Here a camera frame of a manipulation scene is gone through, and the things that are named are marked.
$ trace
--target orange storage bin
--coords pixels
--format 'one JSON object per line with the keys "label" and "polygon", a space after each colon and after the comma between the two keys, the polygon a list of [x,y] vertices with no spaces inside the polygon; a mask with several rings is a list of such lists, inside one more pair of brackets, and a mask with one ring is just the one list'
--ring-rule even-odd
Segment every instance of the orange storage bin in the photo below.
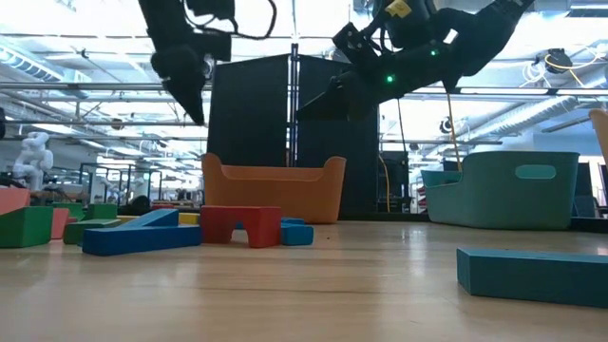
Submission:
{"label": "orange storage bin", "polygon": [[336,223],[346,160],[332,157],[323,168],[222,165],[207,153],[202,160],[205,204],[277,206],[283,216],[308,223]]}

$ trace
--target toy blocks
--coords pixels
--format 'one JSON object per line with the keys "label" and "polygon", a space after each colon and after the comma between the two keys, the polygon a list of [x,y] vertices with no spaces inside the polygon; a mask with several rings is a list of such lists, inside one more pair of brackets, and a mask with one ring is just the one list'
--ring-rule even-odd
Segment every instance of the toy blocks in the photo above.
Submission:
{"label": "toy blocks", "polygon": [[130,253],[199,246],[202,231],[198,225],[174,227],[118,227],[87,229],[83,252],[110,257]]}
{"label": "toy blocks", "polygon": [[115,219],[117,215],[116,204],[90,204],[83,219]]}
{"label": "toy blocks", "polygon": [[86,229],[113,228],[121,224],[119,219],[89,219],[70,223],[64,232],[64,244],[79,244]]}
{"label": "toy blocks", "polygon": [[29,190],[18,188],[0,189],[0,215],[29,206]]}
{"label": "toy blocks", "polygon": [[471,295],[608,308],[608,256],[458,249]]}
{"label": "toy blocks", "polygon": [[314,228],[306,224],[281,223],[281,243],[284,246],[308,246],[314,240]]}
{"label": "toy blocks", "polygon": [[53,224],[50,238],[59,239],[64,237],[67,221],[69,220],[69,209],[55,208],[53,209]]}
{"label": "toy blocks", "polygon": [[132,219],[121,227],[175,227],[180,224],[180,211],[177,209],[159,209]]}
{"label": "toy blocks", "polygon": [[228,244],[237,225],[247,231],[249,247],[265,248],[281,243],[281,209],[278,207],[202,206],[200,227],[204,243]]}
{"label": "toy blocks", "polygon": [[48,243],[52,222],[51,207],[24,207],[1,215],[0,248],[24,248]]}

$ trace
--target red toy block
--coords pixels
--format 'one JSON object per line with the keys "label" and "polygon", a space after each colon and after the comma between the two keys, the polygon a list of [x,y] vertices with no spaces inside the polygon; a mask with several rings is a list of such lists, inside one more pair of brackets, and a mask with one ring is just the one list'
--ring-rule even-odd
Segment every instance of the red toy block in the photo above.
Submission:
{"label": "red toy block", "polygon": [[247,231],[251,248],[272,247],[281,243],[281,208],[211,205],[200,208],[204,243],[230,243],[238,223],[242,223]]}
{"label": "red toy block", "polygon": [[175,205],[173,204],[154,204],[152,205],[152,210],[158,209],[175,209]]}
{"label": "red toy block", "polygon": [[53,229],[50,235],[52,239],[64,238],[64,231],[67,226],[69,217],[69,209],[55,208],[53,209]]}
{"label": "red toy block", "polygon": [[0,189],[0,215],[29,206],[29,190],[19,188]]}

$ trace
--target black partition panel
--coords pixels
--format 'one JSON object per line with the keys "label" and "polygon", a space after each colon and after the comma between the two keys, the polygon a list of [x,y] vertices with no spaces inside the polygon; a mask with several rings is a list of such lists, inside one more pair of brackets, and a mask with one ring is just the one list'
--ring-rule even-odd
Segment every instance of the black partition panel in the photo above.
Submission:
{"label": "black partition panel", "polygon": [[207,151],[222,163],[285,166],[288,58],[217,66]]}
{"label": "black partition panel", "polygon": [[[325,91],[330,78],[345,64],[301,56],[299,105]],[[297,125],[296,165],[322,167],[332,156],[347,159],[340,214],[376,211],[378,163],[377,108],[361,122],[300,122]]]}

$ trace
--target black cable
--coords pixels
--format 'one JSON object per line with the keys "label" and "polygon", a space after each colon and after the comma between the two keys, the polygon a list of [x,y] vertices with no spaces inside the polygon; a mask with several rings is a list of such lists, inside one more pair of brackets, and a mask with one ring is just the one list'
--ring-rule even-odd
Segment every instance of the black cable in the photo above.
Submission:
{"label": "black cable", "polygon": [[269,38],[271,36],[271,34],[273,33],[273,31],[275,30],[277,10],[276,10],[276,4],[275,4],[274,0],[268,0],[268,3],[270,4],[271,8],[273,9],[273,17],[271,19],[270,26],[268,27],[268,31],[266,31],[266,34],[264,34],[263,36],[253,36],[253,35],[249,35],[249,34],[245,34],[245,33],[240,33],[238,31],[238,23],[237,23],[237,20],[235,20],[235,18],[229,19],[230,23],[232,24],[232,26],[234,28],[234,30],[232,32],[226,32],[224,30],[217,29],[217,28],[206,28],[205,26],[207,26],[208,24],[210,24],[212,21],[214,21],[216,19],[215,16],[212,20],[210,20],[209,22],[207,22],[205,24],[202,24],[202,25],[196,24],[188,16],[188,12],[186,11],[186,7],[185,7],[185,0],[181,0],[181,1],[184,4],[183,15],[186,17],[186,20],[190,24],[192,24],[195,28],[203,30],[203,31],[211,31],[211,32],[217,32],[217,33],[230,33],[230,34],[233,34],[236,37],[240,37],[240,38],[251,39],[251,40],[264,40],[266,38]]}

